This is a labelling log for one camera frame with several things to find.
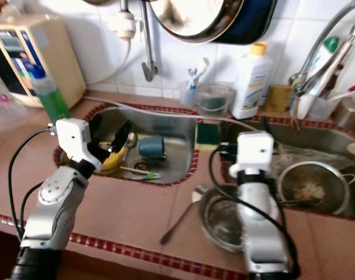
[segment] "tiled countertop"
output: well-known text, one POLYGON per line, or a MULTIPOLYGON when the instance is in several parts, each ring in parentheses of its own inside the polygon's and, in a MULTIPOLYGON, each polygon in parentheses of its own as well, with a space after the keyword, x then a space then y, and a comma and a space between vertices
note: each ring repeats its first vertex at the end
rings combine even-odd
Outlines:
MULTIPOLYGON (((175 100, 155 97, 99 92, 88 95, 118 102, 179 107, 175 100)), ((83 100, 72 109, 72 116, 83 118, 99 104, 83 100)), ((0 132, 1 231, 14 234, 9 224, 6 187, 10 158, 28 135, 46 123, 48 118, 43 110, 30 109, 23 122, 0 132)), ((18 156, 13 169, 17 209, 29 188, 56 169, 53 151, 57 145, 55 137, 39 135, 18 156)), ((76 215, 76 234, 67 249, 180 279, 245 279, 241 254, 229 253, 210 242, 200 229, 195 210, 179 226, 169 244, 159 244, 161 236, 189 203, 193 189, 201 183, 212 185, 207 171, 209 155, 200 151, 196 172, 185 182, 170 187, 92 176, 76 215)), ((219 175, 219 161, 215 165, 219 175)), ((33 194, 26 205, 26 216, 35 203, 33 194)), ((300 279, 355 279, 355 220, 291 209, 286 209, 286 215, 288 231, 299 253, 300 279)))

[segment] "green sponge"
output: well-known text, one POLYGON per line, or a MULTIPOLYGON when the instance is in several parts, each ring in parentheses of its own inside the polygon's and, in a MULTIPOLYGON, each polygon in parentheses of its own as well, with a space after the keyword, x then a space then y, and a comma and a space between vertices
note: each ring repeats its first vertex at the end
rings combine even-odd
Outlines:
POLYGON ((195 149, 213 151, 220 143, 217 124, 198 123, 196 125, 195 149))

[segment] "double sink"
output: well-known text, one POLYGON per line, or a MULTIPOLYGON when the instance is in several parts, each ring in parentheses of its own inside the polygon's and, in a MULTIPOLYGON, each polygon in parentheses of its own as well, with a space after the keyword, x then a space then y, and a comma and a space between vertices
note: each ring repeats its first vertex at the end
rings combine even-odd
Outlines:
MULTIPOLYGON (((119 107, 109 107, 100 110, 95 116, 98 114, 102 115, 102 123, 96 131, 95 137, 98 137, 101 141, 112 141, 114 134, 126 120, 132 122, 132 132, 135 132, 139 139, 154 136, 162 136, 164 138, 166 152, 164 159, 143 158, 138 154, 137 148, 134 148, 129 150, 124 162, 125 166, 138 167, 141 163, 147 170, 161 175, 161 178, 153 180, 153 183, 167 185, 173 183, 177 184, 179 180, 192 172, 191 165, 194 154, 196 120, 184 117, 145 114, 140 111, 119 107)), ((245 122, 260 128, 259 122, 245 122)), ((227 142, 236 142, 238 134, 247 131, 244 127, 236 124, 228 124, 226 128, 222 140, 227 142)), ((355 139, 340 131, 302 127, 301 131, 297 132, 289 125, 283 124, 272 124, 272 130, 276 139, 284 144, 345 155, 355 162, 355 156, 346 151, 346 146, 355 142, 355 139)), ((226 170, 225 172, 228 171, 230 164, 230 162, 223 162, 225 167, 223 170, 226 170)), ((355 165, 341 171, 343 173, 355 174, 355 165)), ((139 177, 129 171, 115 172, 107 176, 118 179, 133 179, 139 177)), ((355 182, 350 185, 349 188, 351 199, 341 215, 355 217, 355 182)))

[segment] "white hose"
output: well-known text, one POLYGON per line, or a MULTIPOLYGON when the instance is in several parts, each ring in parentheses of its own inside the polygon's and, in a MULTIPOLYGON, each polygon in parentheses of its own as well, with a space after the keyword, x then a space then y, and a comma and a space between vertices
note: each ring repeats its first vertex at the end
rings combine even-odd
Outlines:
POLYGON ((214 118, 214 117, 205 117, 205 116, 200 116, 200 115, 188 115, 188 114, 170 114, 170 113, 160 113, 160 112, 155 112, 155 111, 148 111, 148 110, 143 110, 143 109, 138 109, 132 106, 125 105, 123 103, 103 99, 103 98, 97 98, 97 97, 90 97, 90 96, 84 96, 83 97, 86 100, 91 100, 91 101, 96 101, 96 102, 104 102, 104 103, 110 103, 125 109, 130 109, 139 113, 144 113, 144 114, 149 114, 149 115, 154 115, 154 116, 160 116, 160 117, 177 117, 177 118, 194 118, 194 119, 202 119, 202 120, 216 120, 216 121, 226 121, 228 123, 233 123, 233 124, 238 124, 241 125, 242 127, 245 127, 249 130, 252 131, 258 131, 259 129, 252 127, 251 125, 245 124, 241 121, 233 120, 231 118, 214 118))
POLYGON ((97 79, 97 80, 90 80, 90 81, 85 81, 85 83, 87 85, 92 85, 94 83, 99 83, 99 82, 102 82, 103 80, 106 80, 108 78, 110 78, 111 76, 113 76, 115 73, 117 73, 119 70, 121 70, 124 66, 124 64, 126 64, 126 61, 128 59, 128 56, 130 55, 130 51, 131 51, 131 40, 127 40, 128 44, 127 44, 127 52, 126 52, 126 55, 124 56, 123 60, 121 61, 121 63, 118 65, 118 67, 116 67, 114 69, 114 71, 110 74, 108 74, 107 76, 105 77, 102 77, 100 79, 97 79))

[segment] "blue mug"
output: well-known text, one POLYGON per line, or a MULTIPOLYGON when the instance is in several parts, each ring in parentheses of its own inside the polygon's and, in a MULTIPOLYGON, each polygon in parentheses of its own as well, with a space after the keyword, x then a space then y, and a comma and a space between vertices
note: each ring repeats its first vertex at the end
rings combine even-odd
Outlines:
POLYGON ((165 143, 163 137, 143 138, 137 142, 138 153, 145 158, 164 158, 165 143))

